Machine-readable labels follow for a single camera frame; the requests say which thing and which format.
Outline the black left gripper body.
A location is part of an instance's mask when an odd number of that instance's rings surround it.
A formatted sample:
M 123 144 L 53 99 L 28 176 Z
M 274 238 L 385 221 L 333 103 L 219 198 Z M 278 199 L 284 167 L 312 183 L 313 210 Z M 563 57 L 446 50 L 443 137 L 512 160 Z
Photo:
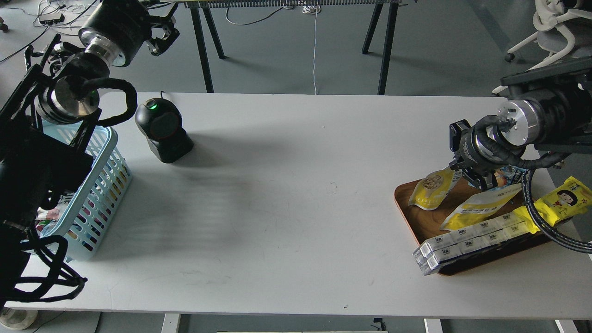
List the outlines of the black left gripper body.
M 78 32 L 84 46 L 103 44 L 116 67 L 129 66 L 151 36 L 149 13 L 138 0 L 102 0 Z

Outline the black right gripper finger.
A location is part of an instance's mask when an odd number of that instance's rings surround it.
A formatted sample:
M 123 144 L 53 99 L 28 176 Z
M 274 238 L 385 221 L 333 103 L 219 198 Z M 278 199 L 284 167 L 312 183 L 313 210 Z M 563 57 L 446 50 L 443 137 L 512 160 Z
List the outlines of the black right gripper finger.
M 470 168 L 467 164 L 467 148 L 471 143 L 471 125 L 467 120 L 459 120 L 450 124 L 450 150 L 453 161 L 450 168 L 466 173 Z
M 480 175 L 476 179 L 476 187 L 480 191 L 490 191 L 492 189 L 502 186 L 502 173 L 501 171 L 494 171 L 487 173 L 486 175 Z

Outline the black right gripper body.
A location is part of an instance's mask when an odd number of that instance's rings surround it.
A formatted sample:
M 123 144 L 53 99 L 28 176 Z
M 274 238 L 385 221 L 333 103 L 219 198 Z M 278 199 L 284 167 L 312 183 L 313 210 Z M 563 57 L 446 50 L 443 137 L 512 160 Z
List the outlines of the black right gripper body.
M 471 126 L 471 143 L 466 151 L 470 168 L 465 175 L 477 179 L 503 165 L 518 165 L 518 146 L 505 137 L 516 123 L 507 117 L 484 116 Z

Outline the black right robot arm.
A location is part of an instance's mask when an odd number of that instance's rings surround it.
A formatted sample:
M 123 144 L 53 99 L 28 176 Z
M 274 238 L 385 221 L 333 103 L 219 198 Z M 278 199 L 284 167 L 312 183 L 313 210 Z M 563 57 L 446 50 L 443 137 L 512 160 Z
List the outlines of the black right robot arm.
M 499 186 L 494 172 L 502 167 L 550 168 L 590 154 L 591 68 L 583 57 L 502 78 L 509 96 L 497 113 L 450 125 L 450 168 L 487 191 Z

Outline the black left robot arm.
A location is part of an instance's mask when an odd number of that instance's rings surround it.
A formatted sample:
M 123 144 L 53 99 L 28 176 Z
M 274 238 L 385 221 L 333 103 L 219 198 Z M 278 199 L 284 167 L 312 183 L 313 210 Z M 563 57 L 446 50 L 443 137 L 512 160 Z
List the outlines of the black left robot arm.
M 140 47 L 163 54 L 178 38 L 174 3 L 154 16 L 154 0 L 102 0 L 78 32 L 82 47 L 59 34 L 42 52 L 25 47 L 27 73 L 1 109 L 1 305 L 73 299 L 86 278 L 65 263 L 63 236 L 39 238 L 39 208 L 76 192 L 91 172 L 86 153 L 95 127 L 131 119 L 137 92 L 110 77 Z

